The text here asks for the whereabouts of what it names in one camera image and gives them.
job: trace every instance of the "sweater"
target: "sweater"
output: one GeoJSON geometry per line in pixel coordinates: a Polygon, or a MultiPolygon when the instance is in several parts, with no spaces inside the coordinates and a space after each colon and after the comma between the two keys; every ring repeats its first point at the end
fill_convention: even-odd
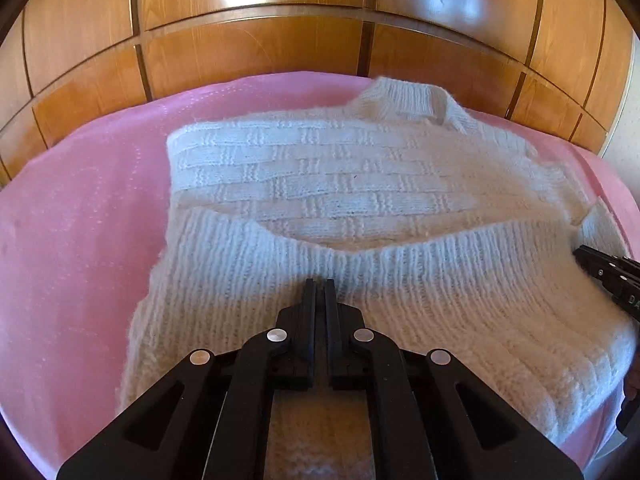
{"type": "MultiPolygon", "coordinates": [[[[561,163],[443,89],[378,79],[343,107],[252,114],[167,141],[166,249],[129,332],[120,409],[194,348],[230,351],[306,278],[401,348],[446,348],[552,442],[620,383],[632,321],[576,264],[627,254],[561,163]]],[[[266,478],[372,478],[364,395],[274,399],[266,478]]]]}

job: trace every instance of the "metal pin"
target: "metal pin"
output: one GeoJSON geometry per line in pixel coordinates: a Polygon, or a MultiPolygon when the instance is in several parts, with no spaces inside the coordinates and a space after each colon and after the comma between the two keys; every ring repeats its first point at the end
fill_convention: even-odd
{"type": "Polygon", "coordinates": [[[287,332],[281,328],[272,328],[267,332],[267,339],[278,343],[284,341],[287,338],[287,332]]]}
{"type": "Polygon", "coordinates": [[[189,361],[191,361],[192,365],[205,365],[211,359],[211,354],[206,350],[196,350],[193,354],[189,356],[189,361]]]}
{"type": "Polygon", "coordinates": [[[431,361],[437,365],[448,365],[451,362],[451,354],[446,350],[435,350],[431,352],[431,361]]]}
{"type": "Polygon", "coordinates": [[[368,328],[359,328],[353,333],[356,341],[360,341],[361,343],[368,343],[369,341],[373,341],[373,332],[368,328]]]}

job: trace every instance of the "pink bedsheet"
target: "pink bedsheet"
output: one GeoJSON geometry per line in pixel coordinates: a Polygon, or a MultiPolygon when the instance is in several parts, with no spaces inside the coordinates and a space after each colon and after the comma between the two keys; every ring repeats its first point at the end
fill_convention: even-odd
{"type": "MultiPolygon", "coordinates": [[[[46,478],[113,418],[129,321],[164,246],[166,136],[194,121],[340,105],[369,84],[291,73],[184,92],[86,124],[0,192],[0,408],[46,478]]],[[[640,254],[640,212],[601,160],[476,115],[564,160],[609,203],[640,254]]],[[[621,394],[622,387],[562,447],[581,467],[612,431],[621,394]]]]}

